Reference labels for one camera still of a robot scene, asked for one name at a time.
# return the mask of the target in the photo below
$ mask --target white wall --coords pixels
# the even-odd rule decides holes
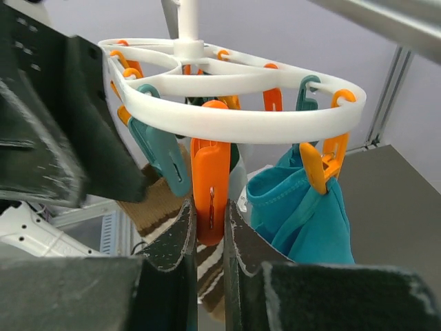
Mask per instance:
[[[441,193],[441,66],[413,58],[382,142],[397,149]]]

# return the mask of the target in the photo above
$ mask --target plastic clip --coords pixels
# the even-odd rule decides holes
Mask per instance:
[[[148,84],[139,86],[137,90],[160,97],[158,90]],[[177,197],[184,197],[192,183],[174,134],[148,126],[133,117],[130,117],[127,127],[149,163],[167,180],[170,190]]]
[[[321,83],[321,80],[320,78],[318,78],[313,74],[306,76],[304,79],[302,79],[302,81],[300,82],[300,87],[298,88],[297,104],[296,104],[297,111],[318,109],[318,102],[315,99],[306,97],[307,84],[311,82]],[[311,92],[317,91],[316,88],[309,88],[309,90]]]
[[[124,39],[118,40],[118,43],[120,45],[129,46],[129,43],[126,40],[124,40]],[[138,61],[127,60],[127,62],[129,63],[129,67],[137,69],[139,71],[139,73],[141,74],[141,76],[144,75],[143,74],[143,69],[141,68],[141,65],[139,64]]]
[[[348,90],[337,91],[332,98],[332,108],[338,107],[338,98],[343,97],[347,101],[355,102],[356,98]],[[311,186],[321,195],[327,193],[326,182],[331,177],[338,178],[343,160],[346,155],[349,133],[326,139],[323,143],[323,156],[310,143],[300,144],[305,172]]]
[[[278,69],[273,63],[268,63],[265,68]],[[281,112],[283,110],[282,91],[280,88],[272,88],[263,92],[263,104],[266,112]]]
[[[219,100],[203,107],[228,109]],[[191,143],[193,195],[197,214],[198,240],[216,245],[223,238],[228,198],[231,144],[193,138]]]
[[[223,58],[223,55],[229,55],[228,51],[220,50],[217,54],[218,60],[228,61],[228,59]],[[221,96],[218,97],[218,99],[227,105],[228,109],[240,110],[240,100],[238,95]]]
[[[202,69],[199,69],[197,74],[203,73],[204,72],[202,71]],[[185,66],[183,66],[183,74],[192,74],[192,66],[190,64],[186,64]]]
[[[121,63],[124,69],[130,68],[129,63],[125,59],[123,53],[121,53],[119,50],[113,50],[109,53],[111,57],[118,57],[118,61]],[[112,88],[113,92],[115,92],[116,96],[121,100],[121,96],[118,93],[118,90],[116,89],[115,83],[113,81],[110,81],[110,87]]]
[[[124,78],[129,78],[132,75],[135,76],[136,79],[143,78],[143,75],[135,68],[127,68],[123,72]]]

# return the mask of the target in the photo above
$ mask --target brown striped sock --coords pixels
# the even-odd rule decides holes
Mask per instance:
[[[189,154],[182,145],[179,147],[189,172],[188,175],[191,176]],[[117,203],[131,218],[139,235],[146,237],[170,218],[177,216],[184,200],[190,197],[192,190],[190,189],[185,197],[177,197],[170,190],[165,178],[159,177],[150,164],[147,164],[141,171],[149,178],[156,178],[154,184],[147,188],[144,201],[140,203],[117,201]]]
[[[187,150],[180,146],[184,160],[191,175],[190,157]],[[188,198],[178,198],[170,190],[167,181],[158,177],[154,168],[146,165],[143,173],[156,182],[147,189],[146,198],[141,203],[117,201],[122,211],[133,221],[141,237],[147,243],[153,242],[176,219],[182,203]],[[225,302],[223,284],[223,241],[218,245],[206,247],[198,244],[196,262],[198,266],[198,297],[211,318],[225,322]]]

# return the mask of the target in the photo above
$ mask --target teal fabric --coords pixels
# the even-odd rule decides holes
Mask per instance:
[[[320,195],[307,179],[298,146],[247,185],[251,225],[275,249],[298,263],[353,264],[349,220],[335,178]]]

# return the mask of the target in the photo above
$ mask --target gray floor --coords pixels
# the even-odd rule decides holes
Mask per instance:
[[[391,146],[348,156],[339,182],[356,263],[415,270],[441,298],[441,195]]]

